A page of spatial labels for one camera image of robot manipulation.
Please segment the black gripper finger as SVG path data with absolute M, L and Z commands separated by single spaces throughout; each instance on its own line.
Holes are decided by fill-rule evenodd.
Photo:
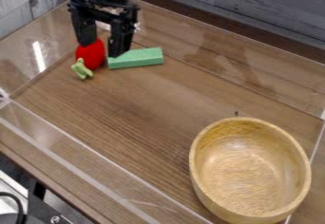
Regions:
M 87 47 L 96 42 L 97 38 L 95 19 L 76 7 L 72 7 L 69 11 L 79 45 Z
M 133 33 L 136 30 L 135 19 L 113 19 L 111 22 L 111 37 L 108 44 L 108 56 L 116 58 L 131 48 Z

